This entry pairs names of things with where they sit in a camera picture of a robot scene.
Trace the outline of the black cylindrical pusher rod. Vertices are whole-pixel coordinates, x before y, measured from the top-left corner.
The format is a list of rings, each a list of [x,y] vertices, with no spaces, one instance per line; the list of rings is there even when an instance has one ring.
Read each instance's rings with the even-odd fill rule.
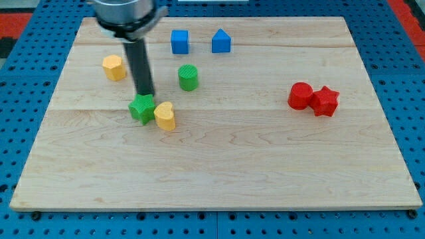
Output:
[[[136,93],[142,96],[155,95],[153,78],[144,39],[135,42],[124,43],[129,69],[133,78]]]

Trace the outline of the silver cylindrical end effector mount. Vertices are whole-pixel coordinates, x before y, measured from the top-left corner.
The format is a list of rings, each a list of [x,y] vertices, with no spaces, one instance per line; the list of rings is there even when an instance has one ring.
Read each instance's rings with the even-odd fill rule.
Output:
[[[96,20],[107,35],[122,42],[143,39],[161,18],[168,15],[167,6],[158,7],[154,0],[91,0]]]

